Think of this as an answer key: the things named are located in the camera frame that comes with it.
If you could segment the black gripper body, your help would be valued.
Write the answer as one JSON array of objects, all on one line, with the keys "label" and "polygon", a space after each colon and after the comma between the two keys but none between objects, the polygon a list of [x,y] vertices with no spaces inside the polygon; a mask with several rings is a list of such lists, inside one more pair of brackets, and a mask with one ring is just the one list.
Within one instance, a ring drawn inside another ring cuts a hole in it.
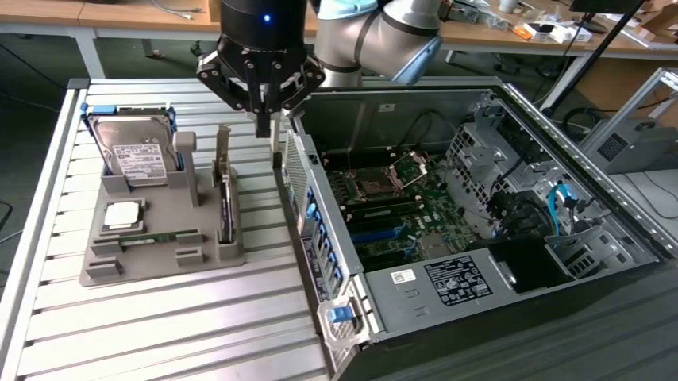
[{"label": "black gripper body", "polygon": [[221,1],[219,57],[227,59],[247,48],[304,60],[305,6],[307,1],[296,0]]}]

